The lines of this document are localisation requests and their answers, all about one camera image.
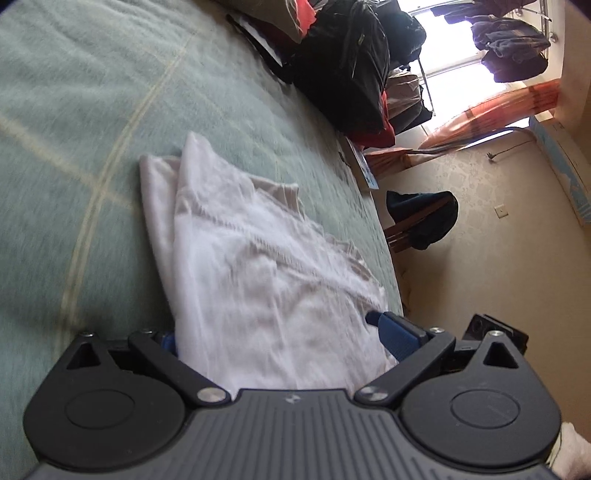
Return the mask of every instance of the bedspread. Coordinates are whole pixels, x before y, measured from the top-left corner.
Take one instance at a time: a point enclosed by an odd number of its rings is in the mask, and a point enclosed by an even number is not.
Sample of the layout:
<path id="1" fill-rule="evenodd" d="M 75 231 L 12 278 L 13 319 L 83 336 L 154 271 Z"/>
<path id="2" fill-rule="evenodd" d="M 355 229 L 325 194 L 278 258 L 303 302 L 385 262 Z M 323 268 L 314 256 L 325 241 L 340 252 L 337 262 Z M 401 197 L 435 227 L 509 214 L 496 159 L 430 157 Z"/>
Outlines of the bedspread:
<path id="1" fill-rule="evenodd" d="M 298 183 L 400 298 L 371 197 L 334 129 L 271 76 L 212 2 L 17 0 L 0 15 L 0 478 L 34 464 L 22 412 L 72 337 L 172 320 L 145 231 L 142 153 L 188 131 L 239 168 Z"/>

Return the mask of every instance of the hanging jacket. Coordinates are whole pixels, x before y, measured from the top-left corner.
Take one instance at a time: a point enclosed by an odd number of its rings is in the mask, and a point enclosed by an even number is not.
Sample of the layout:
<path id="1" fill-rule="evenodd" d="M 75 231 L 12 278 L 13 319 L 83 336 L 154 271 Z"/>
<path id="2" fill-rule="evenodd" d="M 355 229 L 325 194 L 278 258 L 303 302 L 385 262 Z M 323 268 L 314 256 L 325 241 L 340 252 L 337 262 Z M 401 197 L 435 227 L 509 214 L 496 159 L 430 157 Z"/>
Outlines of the hanging jacket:
<path id="1" fill-rule="evenodd" d="M 440 5 L 432 7 L 431 12 L 436 17 L 445 16 L 449 24 L 459 23 L 469 17 L 477 15 L 494 15 L 495 17 L 504 17 L 507 13 L 526 5 L 534 3 L 536 0 L 476 0 L 475 3 L 462 3 L 451 5 Z"/>
<path id="2" fill-rule="evenodd" d="M 497 83 L 519 82 L 536 77 L 546 71 L 548 60 L 541 54 L 517 63 L 513 59 L 501 59 L 493 51 L 487 52 L 482 64 L 495 76 Z"/>
<path id="3" fill-rule="evenodd" d="M 523 20 L 477 17 L 472 25 L 472 37 L 478 50 L 490 50 L 499 58 L 517 63 L 533 59 L 550 47 L 544 34 Z"/>

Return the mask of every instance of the electrical outlet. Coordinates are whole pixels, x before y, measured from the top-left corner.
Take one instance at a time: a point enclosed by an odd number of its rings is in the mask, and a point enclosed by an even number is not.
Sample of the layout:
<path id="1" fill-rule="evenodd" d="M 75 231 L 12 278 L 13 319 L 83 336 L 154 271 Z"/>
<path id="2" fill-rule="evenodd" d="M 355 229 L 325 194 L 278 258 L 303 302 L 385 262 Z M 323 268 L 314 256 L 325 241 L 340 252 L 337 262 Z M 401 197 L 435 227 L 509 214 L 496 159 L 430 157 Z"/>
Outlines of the electrical outlet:
<path id="1" fill-rule="evenodd" d="M 503 218 L 509 215 L 509 212 L 507 211 L 507 207 L 505 206 L 505 204 L 495 207 L 495 212 L 498 218 Z"/>

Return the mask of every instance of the blue gripper pad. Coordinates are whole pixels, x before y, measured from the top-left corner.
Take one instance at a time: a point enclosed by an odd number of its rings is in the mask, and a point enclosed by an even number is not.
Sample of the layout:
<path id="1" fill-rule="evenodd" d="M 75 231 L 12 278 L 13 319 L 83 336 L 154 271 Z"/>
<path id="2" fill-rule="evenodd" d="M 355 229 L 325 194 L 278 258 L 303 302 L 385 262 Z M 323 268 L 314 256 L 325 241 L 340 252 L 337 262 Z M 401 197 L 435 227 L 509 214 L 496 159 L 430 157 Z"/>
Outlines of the blue gripper pad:
<path id="1" fill-rule="evenodd" d="M 420 338 L 385 314 L 379 317 L 378 333 L 379 341 L 399 362 L 421 348 Z"/>

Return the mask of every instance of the wall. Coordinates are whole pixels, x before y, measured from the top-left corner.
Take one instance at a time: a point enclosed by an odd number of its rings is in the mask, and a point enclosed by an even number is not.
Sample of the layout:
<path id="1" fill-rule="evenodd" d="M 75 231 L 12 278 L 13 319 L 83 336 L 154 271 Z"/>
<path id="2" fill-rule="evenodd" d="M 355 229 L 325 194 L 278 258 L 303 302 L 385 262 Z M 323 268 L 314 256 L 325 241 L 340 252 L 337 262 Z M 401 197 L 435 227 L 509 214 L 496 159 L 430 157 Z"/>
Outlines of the wall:
<path id="1" fill-rule="evenodd" d="M 591 160 L 588 134 L 591 128 L 591 22 L 567 1 L 564 5 L 563 28 L 564 32 L 559 34 L 564 50 L 561 93 L 554 116 L 568 130 L 587 159 Z"/>
<path id="2" fill-rule="evenodd" d="M 591 248 L 535 143 L 494 163 L 486 157 L 528 138 L 509 134 L 385 178 L 374 199 L 387 227 L 386 190 L 454 193 L 452 231 L 426 251 L 397 255 L 409 317 L 461 335 L 473 313 L 488 313 L 526 331 L 526 358 L 564 418 L 591 438 Z M 499 219 L 502 203 L 509 215 Z"/>

